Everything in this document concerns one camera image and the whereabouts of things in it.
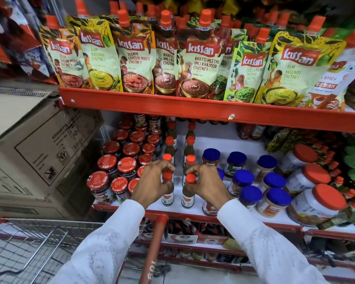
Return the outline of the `group of bottles with labels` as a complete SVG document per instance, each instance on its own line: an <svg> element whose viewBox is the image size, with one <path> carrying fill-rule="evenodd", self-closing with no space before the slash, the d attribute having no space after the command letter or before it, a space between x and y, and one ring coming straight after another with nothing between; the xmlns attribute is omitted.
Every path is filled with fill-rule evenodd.
<svg viewBox="0 0 355 284"><path fill-rule="evenodd" d="M246 253L220 224L168 220L160 256L211 263L249 263Z"/></svg>

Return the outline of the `rows of red-capped dark bottles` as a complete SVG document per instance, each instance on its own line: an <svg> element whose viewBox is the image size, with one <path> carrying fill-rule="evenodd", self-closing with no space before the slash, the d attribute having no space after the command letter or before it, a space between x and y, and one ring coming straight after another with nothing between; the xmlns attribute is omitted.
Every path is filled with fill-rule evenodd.
<svg viewBox="0 0 355 284"><path fill-rule="evenodd" d="M165 139L166 147L163 159L169 160L173 165L175 165L175 155L177 152L176 121L170 120L166 124L167 137ZM183 167L186 166L186 157L188 155L194 155L194 143L195 137L193 135L188 135L185 139Z"/></svg>

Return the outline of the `person's left hand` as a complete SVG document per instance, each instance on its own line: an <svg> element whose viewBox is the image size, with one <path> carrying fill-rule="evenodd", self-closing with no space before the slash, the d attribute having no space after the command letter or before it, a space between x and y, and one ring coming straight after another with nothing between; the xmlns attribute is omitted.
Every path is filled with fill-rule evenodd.
<svg viewBox="0 0 355 284"><path fill-rule="evenodd" d="M142 176L133 190L131 200L139 203L144 209L159 200L168 191L166 184L162 184L161 175L152 175L149 173L147 165Z"/></svg>

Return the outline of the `yellow green patterned pouches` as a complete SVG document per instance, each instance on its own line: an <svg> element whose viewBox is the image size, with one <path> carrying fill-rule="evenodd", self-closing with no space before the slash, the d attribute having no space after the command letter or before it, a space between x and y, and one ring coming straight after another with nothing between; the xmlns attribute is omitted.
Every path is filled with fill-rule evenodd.
<svg viewBox="0 0 355 284"><path fill-rule="evenodd" d="M309 144L317 133L318 130L314 129L282 128L266 145L266 151L272 153L280 151L283 154L287 154L296 145Z"/></svg>

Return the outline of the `stack of red white packets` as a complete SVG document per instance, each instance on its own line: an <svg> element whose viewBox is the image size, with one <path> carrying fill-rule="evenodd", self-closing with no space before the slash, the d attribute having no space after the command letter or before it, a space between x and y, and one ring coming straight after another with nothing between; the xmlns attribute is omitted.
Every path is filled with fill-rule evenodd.
<svg viewBox="0 0 355 284"><path fill-rule="evenodd" d="M38 34L50 13L47 0L0 0L0 76L22 69L31 80L58 81Z"/></svg>

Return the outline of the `large brown cardboard box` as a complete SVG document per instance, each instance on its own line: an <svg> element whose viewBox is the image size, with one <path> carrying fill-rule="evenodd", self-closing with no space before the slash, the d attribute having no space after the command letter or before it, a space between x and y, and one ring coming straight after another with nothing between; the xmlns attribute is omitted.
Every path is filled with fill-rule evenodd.
<svg viewBox="0 0 355 284"><path fill-rule="evenodd" d="M0 94L0 196L51 194L102 124L99 110L61 109L59 98Z"/></svg>

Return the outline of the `person's right hand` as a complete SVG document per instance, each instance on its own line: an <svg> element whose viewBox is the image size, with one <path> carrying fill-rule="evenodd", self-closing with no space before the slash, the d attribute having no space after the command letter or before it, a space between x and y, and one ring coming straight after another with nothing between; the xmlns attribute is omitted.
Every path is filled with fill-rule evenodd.
<svg viewBox="0 0 355 284"><path fill-rule="evenodd" d="M221 180L217 168L215 166L210 167L211 186L188 186L188 188L206 202L209 202L217 211L220 211L223 205L234 198L228 192L227 187Z"/></svg>

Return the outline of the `group of blue-lidded jars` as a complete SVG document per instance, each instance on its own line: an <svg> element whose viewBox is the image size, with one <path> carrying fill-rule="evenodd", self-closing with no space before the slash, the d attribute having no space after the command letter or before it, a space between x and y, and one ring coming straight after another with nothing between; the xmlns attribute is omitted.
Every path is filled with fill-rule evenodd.
<svg viewBox="0 0 355 284"><path fill-rule="evenodd" d="M273 172L277 159L269 154L260 156L251 172L244 169L246 154L233 151L227 157L224 169L218 167L220 152L208 148L203 153L203 164L217 168L220 178L229 178L228 192L241 202L249 211L256 210L266 218L274 218L292 201L292 197L283 188L287 180Z"/></svg>

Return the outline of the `small red-capped sauce bottle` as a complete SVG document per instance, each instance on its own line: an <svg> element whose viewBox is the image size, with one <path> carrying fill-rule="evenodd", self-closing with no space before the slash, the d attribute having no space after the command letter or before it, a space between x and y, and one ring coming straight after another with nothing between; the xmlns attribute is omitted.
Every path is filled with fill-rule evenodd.
<svg viewBox="0 0 355 284"><path fill-rule="evenodd" d="M174 202L174 174L171 171L164 171L162 173L162 184L166 184L168 191L161 198L163 205L170 206Z"/></svg>
<svg viewBox="0 0 355 284"><path fill-rule="evenodd" d="M185 209L190 209L194 205L195 193L189 190L188 186L196 184L196 176L193 173L189 173L185 177L185 182L182 190L181 204Z"/></svg>

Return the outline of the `group of red-lidded glass jars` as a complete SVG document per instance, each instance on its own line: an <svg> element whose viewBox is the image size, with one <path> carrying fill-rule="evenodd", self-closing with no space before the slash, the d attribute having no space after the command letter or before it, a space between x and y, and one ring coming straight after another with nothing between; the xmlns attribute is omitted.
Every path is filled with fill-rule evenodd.
<svg viewBox="0 0 355 284"><path fill-rule="evenodd" d="M125 113L86 181L97 204L128 200L144 168L161 154L163 138L161 116Z"/></svg>

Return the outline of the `red metal shelf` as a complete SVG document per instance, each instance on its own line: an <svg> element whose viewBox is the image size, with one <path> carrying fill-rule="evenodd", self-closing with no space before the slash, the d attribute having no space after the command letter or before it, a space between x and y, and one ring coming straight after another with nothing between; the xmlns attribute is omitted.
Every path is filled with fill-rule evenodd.
<svg viewBox="0 0 355 284"><path fill-rule="evenodd" d="M67 107L355 133L355 113L59 87Z"/></svg>
<svg viewBox="0 0 355 284"><path fill-rule="evenodd" d="M158 215L166 215L172 220L193 221L200 223L220 224L218 219L213 216L199 215L199 214L185 214L183 212L162 211L162 210L146 210L144 217L156 220ZM272 229L280 232L299 233L301 236L313 236L328 239L350 240L355 241L355 232L345 230L317 230L303 227L293 222L286 213L279 214L273 219L265 219L264 224Z"/></svg>

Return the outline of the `row of orange-capped chutney pouches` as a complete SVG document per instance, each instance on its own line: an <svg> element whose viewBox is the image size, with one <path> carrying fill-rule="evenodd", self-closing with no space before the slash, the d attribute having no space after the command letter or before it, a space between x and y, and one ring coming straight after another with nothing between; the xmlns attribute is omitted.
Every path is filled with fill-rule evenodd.
<svg viewBox="0 0 355 284"><path fill-rule="evenodd" d="M140 2L136 15L111 1L101 16L75 2L68 27L46 15L38 30L62 87L298 107L346 47L325 16L299 23L305 17L277 4L238 18L235 0L151 3L146 14Z"/></svg>

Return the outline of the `white orange-capped sauce pouch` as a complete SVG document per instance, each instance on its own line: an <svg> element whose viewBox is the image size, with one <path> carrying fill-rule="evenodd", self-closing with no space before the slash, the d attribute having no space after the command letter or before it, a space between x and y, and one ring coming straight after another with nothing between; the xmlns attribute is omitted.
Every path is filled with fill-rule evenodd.
<svg viewBox="0 0 355 284"><path fill-rule="evenodd" d="M345 110L344 95L355 80L355 30L345 38L346 47L298 107Z"/></svg>

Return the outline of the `row of orange-capped green bottles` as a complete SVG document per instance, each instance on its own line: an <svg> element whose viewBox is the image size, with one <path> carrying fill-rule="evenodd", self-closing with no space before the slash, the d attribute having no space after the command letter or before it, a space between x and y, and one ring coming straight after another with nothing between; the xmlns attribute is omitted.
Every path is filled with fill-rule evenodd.
<svg viewBox="0 0 355 284"><path fill-rule="evenodd" d="M330 186L334 187L343 194L347 201L347 207L339 211L339 213L332 218L318 224L317 229L319 230L328 230L333 227L342 228L349 225L355 225L355 190L349 189L345 186L345 177L343 176L345 167L343 164L342 151L339 154L336 154L335 160L338 162L338 165L329 171L332 177Z"/></svg>

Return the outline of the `person's right forearm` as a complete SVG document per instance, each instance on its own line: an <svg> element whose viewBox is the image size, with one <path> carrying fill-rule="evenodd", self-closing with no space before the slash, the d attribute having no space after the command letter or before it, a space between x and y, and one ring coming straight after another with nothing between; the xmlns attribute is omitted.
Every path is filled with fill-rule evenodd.
<svg viewBox="0 0 355 284"><path fill-rule="evenodd" d="M264 284L331 284L293 243L238 200L222 205L217 218L247 254Z"/></svg>

